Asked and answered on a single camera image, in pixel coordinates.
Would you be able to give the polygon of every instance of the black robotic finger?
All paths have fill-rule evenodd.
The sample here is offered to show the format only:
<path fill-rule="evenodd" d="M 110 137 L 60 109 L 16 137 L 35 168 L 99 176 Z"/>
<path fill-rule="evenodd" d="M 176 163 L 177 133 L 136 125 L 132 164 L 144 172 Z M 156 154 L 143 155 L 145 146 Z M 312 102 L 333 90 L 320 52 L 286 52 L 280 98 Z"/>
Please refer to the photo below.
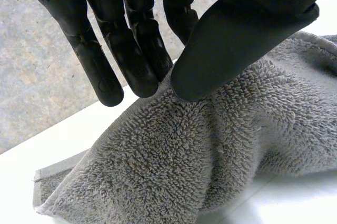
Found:
<path fill-rule="evenodd" d="M 131 90 L 142 98 L 154 95 L 158 89 L 158 80 L 127 26 L 123 0 L 88 2 Z"/>
<path fill-rule="evenodd" d="M 217 1 L 200 18 L 175 64 L 172 87 L 195 101 L 231 81 L 280 42 L 318 17 L 317 5 L 302 15 L 274 15 Z"/>
<path fill-rule="evenodd" d="M 124 92 L 87 19 L 86 0 L 39 2 L 59 23 L 101 103 L 106 106 L 118 105 L 123 100 Z"/>
<path fill-rule="evenodd" d="M 173 66 L 158 22 L 153 16 L 154 0 L 124 0 L 130 27 L 142 52 L 152 66 L 159 81 Z"/>
<path fill-rule="evenodd" d="M 116 106 L 124 97 L 87 18 L 86 0 L 39 0 L 57 20 L 75 51 L 100 102 Z"/>
<path fill-rule="evenodd" d="M 191 9 L 194 0 L 163 0 L 167 23 L 181 42 L 186 45 L 198 15 Z"/>

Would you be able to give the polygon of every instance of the white surface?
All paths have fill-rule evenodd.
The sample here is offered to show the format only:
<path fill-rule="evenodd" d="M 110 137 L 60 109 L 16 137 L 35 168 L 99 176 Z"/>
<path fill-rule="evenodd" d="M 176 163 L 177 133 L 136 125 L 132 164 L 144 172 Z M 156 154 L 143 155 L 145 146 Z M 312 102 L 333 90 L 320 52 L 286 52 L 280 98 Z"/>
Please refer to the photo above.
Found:
<path fill-rule="evenodd" d="M 337 33 L 335 0 L 318 0 L 319 19 L 304 30 Z M 32 209 L 33 177 L 40 168 L 90 146 L 137 97 L 124 87 L 117 107 L 95 103 L 0 155 L 0 223 L 61 223 Z M 201 216 L 198 224 L 337 223 L 337 172 L 299 179 L 259 176 L 231 207 Z"/>

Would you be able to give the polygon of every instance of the gray floor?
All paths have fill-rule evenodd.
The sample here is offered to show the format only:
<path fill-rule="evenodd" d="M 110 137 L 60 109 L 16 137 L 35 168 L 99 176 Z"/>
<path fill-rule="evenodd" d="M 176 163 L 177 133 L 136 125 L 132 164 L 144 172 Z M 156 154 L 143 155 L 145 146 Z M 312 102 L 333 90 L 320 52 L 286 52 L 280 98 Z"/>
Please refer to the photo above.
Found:
<path fill-rule="evenodd" d="M 0 0 L 0 154 L 97 101 L 56 21 L 37 0 Z M 162 0 L 155 16 L 172 58 L 183 49 L 170 31 Z M 216 0 L 195 0 L 199 15 Z M 98 26 L 89 11 L 95 30 Z M 96 32 L 119 80 L 121 72 Z"/>

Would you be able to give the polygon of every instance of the towel fold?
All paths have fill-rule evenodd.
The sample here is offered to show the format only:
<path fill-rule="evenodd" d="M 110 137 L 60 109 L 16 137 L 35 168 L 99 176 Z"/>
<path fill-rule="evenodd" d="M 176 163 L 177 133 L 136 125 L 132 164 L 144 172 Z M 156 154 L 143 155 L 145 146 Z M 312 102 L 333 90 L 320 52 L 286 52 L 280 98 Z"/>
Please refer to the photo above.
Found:
<path fill-rule="evenodd" d="M 296 33 L 192 103 L 168 74 L 91 149 L 37 171 L 36 211 L 73 224 L 193 224 L 257 173 L 337 169 L 336 38 Z"/>

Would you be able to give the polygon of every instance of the gray towel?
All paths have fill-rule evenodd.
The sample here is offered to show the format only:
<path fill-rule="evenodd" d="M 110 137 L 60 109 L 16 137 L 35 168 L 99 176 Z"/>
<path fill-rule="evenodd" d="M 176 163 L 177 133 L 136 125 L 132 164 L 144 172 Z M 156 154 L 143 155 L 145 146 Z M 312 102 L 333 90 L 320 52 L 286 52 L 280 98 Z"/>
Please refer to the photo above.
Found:
<path fill-rule="evenodd" d="M 168 75 L 90 150 L 37 171 L 36 211 L 74 224 L 192 224 L 257 173 L 336 169 L 336 38 L 296 33 L 192 103 Z"/>

